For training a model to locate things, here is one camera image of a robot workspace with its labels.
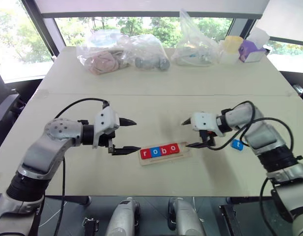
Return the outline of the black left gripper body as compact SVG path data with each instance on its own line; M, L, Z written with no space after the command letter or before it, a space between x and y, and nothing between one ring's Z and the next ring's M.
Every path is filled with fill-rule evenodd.
M99 137L98 146L106 147L108 149L108 153L115 153L115 145L113 144L113 139L115 138L115 132L111 132L110 134L102 134Z

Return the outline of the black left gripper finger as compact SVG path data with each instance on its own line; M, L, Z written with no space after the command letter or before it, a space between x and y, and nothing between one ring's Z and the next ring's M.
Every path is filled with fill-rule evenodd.
M137 123L133 120L127 118L119 118L119 125L120 126L133 126L137 125Z
M140 150L140 147L124 146L122 148L113 148L112 155L128 155Z

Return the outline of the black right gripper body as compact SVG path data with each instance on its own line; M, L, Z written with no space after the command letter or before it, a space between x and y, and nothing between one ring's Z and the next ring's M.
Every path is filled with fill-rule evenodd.
M214 147L216 145L215 137L217 136L212 131L200 130L199 135L202 139L202 144L200 145L201 148L205 147Z

